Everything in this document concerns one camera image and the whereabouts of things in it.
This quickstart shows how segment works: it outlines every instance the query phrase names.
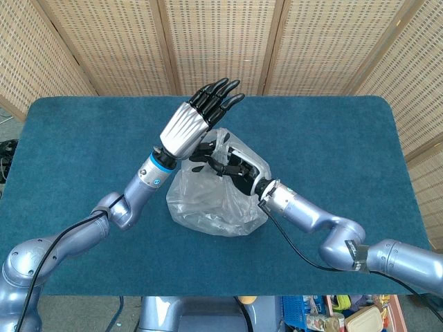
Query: black cord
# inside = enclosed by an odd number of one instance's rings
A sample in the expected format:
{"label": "black cord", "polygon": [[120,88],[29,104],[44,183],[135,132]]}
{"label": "black cord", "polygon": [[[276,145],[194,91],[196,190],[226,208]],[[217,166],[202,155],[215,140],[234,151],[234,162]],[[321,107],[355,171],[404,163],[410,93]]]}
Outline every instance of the black cord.
{"label": "black cord", "polygon": [[243,303],[240,302],[240,300],[236,296],[234,296],[234,299],[237,302],[238,306],[240,307],[240,310],[243,313],[244,319],[246,320],[248,332],[254,332],[254,328],[252,327],[251,316],[249,316],[249,312],[246,310],[246,307],[244,306]]}
{"label": "black cord", "polygon": [[[121,200],[121,198],[124,197],[124,195],[120,195],[108,208],[111,209],[115,204],[117,204],[117,202],[119,200]],[[21,311],[20,314],[20,318],[17,322],[17,327],[15,328],[16,332],[20,332],[20,328],[23,324],[23,321],[25,319],[26,316],[26,311],[28,310],[28,306],[29,306],[29,301],[30,301],[30,296],[33,294],[33,290],[34,290],[34,286],[35,283],[37,282],[37,278],[38,275],[40,273],[40,270],[43,268],[43,264],[44,262],[48,259],[49,255],[51,254],[51,251],[53,251],[54,247],[57,245],[57,243],[60,242],[60,240],[70,231],[72,231],[74,228],[80,227],[81,225],[84,225],[85,223],[88,223],[90,221],[93,221],[95,219],[100,218],[101,216],[104,216],[106,214],[106,212],[102,211],[98,214],[93,215],[92,217],[79,221],[78,223],[68,227],[67,229],[65,229],[63,232],[60,233],[60,235],[55,238],[54,242],[49,246],[48,250],[46,251],[46,253],[44,254],[42,260],[40,261],[37,269],[35,270],[33,279],[29,285],[29,289],[28,289],[28,294],[26,295],[26,299],[25,299],[25,303],[23,305],[23,310]]]}
{"label": "black cord", "polygon": [[122,313],[123,306],[125,305],[125,299],[123,296],[119,296],[118,299],[120,300],[120,306],[118,307],[117,312],[112,317],[111,321],[108,324],[108,327],[106,328],[105,332],[111,332],[112,327],[117,322],[118,316]]}
{"label": "black cord", "polygon": [[[292,247],[292,249],[297,252],[297,254],[304,260],[306,261],[308,264],[312,265],[314,268],[319,268],[321,270],[326,270],[326,271],[330,271],[330,272],[344,272],[342,270],[337,270],[335,268],[327,268],[324,266],[320,266],[318,264],[315,264],[314,262],[310,261],[309,258],[307,258],[306,256],[304,256],[304,254],[299,251],[299,249],[292,243],[291,239],[288,237],[288,235],[286,234],[286,232],[283,230],[282,226],[276,221],[276,219],[271,215],[271,213],[264,207],[265,201],[260,201],[260,203],[258,204],[259,208],[262,209],[262,211],[264,213],[266,213],[266,215],[274,222],[275,226],[277,226],[278,230],[282,233],[283,237],[286,239],[286,241],[289,243],[289,245]],[[405,289],[407,289],[408,291],[410,291],[412,294],[418,296],[418,298],[420,298],[420,301],[429,308],[429,310],[431,310],[433,312],[433,314],[435,316],[437,316],[437,318],[439,319],[439,321],[441,323],[443,323],[443,317],[437,312],[437,310],[435,310],[435,308],[428,302],[428,300],[421,294],[417,293],[413,288],[411,288],[410,286],[408,286],[407,284],[405,284],[404,282],[395,279],[394,277],[391,277],[389,275],[385,275],[383,273],[377,272],[377,271],[370,271],[371,273],[375,274],[375,275],[382,275],[388,279],[393,280],[394,282],[397,282],[399,285],[403,286]]]}
{"label": "black cord", "polygon": [[326,266],[321,266],[313,261],[311,261],[309,258],[307,258],[297,247],[291,239],[289,238],[288,234],[283,230],[283,227],[278,223],[278,221],[273,217],[273,215],[264,207],[265,201],[260,201],[258,203],[258,207],[262,209],[264,213],[274,222],[275,226],[277,226],[280,233],[282,233],[284,239],[289,243],[289,245],[292,247],[293,251],[297,253],[298,256],[300,256],[304,261],[306,261],[309,265],[313,266],[314,268],[319,268],[320,270],[329,271],[329,272],[343,272],[342,270],[337,270],[336,268],[328,268]]}
{"label": "black cord", "polygon": [[375,274],[375,275],[381,275],[383,277],[386,277],[388,279],[391,279],[394,282],[397,282],[399,285],[403,286],[404,288],[406,288],[408,291],[410,291],[412,294],[418,296],[418,298],[420,299],[420,301],[429,308],[429,310],[432,311],[432,313],[437,316],[438,320],[443,323],[443,317],[438,313],[437,310],[435,310],[435,308],[428,302],[428,300],[422,295],[417,293],[417,291],[415,291],[413,288],[411,288],[410,286],[408,286],[407,284],[405,284],[404,282],[395,279],[394,277],[391,277],[390,275],[385,275],[381,272],[377,272],[377,271],[370,271],[371,273]]}
{"label": "black cord", "polygon": [[140,325],[140,316],[138,316],[138,320],[137,320],[137,324],[136,324],[136,327],[134,327],[134,330],[132,331],[132,332],[137,332],[137,330],[138,330],[138,326]]}
{"label": "black cord", "polygon": [[136,327],[134,327],[134,330],[132,332],[137,332],[138,331],[138,325],[140,325],[140,318],[138,319]]}

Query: plastic bag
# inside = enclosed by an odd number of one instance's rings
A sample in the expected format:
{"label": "plastic bag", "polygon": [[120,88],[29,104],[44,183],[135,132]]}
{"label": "plastic bag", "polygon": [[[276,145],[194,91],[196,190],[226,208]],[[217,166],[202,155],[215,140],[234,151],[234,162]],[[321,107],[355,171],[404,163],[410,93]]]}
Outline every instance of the plastic bag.
{"label": "plastic bag", "polygon": [[[224,142],[226,134],[229,139]],[[227,164],[228,145],[247,153],[266,170],[271,170],[266,161],[249,149],[239,138],[225,128],[210,131],[204,142],[217,138],[212,157]],[[192,168],[203,165],[184,160],[166,195],[169,211],[177,223],[192,230],[211,235],[236,237],[248,235],[267,220],[267,215],[258,205],[257,194],[247,196],[241,193],[230,176],[218,176],[208,164],[199,173]]]}

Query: floor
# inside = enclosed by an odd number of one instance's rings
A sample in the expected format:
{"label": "floor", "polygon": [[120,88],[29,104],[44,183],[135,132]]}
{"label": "floor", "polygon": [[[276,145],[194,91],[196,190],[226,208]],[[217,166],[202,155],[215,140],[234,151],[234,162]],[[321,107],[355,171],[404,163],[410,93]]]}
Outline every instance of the floor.
{"label": "floor", "polygon": [[[8,116],[0,109],[0,122]],[[15,119],[0,124],[0,142],[18,138],[23,124]],[[442,331],[441,323],[425,307],[418,306],[410,296],[400,296],[401,307],[409,331]],[[118,297],[42,296],[39,312],[44,332],[104,331],[119,307]],[[141,308],[139,297],[125,297],[125,305],[113,332],[132,332]]]}

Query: blue table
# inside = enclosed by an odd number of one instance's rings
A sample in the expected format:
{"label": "blue table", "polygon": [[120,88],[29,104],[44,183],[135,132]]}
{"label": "blue table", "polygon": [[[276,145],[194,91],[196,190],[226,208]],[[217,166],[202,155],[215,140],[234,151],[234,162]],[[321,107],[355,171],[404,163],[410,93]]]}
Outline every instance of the blue table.
{"label": "blue table", "polygon": [[[122,192],[184,97],[43,98],[30,108],[0,201],[0,257],[17,243],[57,233]],[[364,97],[249,97],[219,126],[263,157],[275,177],[332,213],[354,219],[367,243],[384,238],[428,248],[389,105]],[[176,224],[165,195],[173,176],[127,232],[65,261],[46,294],[295,295],[404,293],[376,275],[327,273],[296,256],[272,223],[223,238]],[[325,233],[281,219],[321,262]]]}

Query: blue ring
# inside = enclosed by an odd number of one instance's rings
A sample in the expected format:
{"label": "blue ring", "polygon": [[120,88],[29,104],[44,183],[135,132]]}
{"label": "blue ring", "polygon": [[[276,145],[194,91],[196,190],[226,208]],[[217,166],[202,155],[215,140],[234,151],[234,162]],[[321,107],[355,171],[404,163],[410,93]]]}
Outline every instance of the blue ring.
{"label": "blue ring", "polygon": [[150,159],[152,163],[156,165],[156,167],[159,168],[161,171],[164,171],[165,173],[172,173],[173,169],[164,168],[162,165],[159,164],[157,160],[155,160],[152,154],[150,154]]}

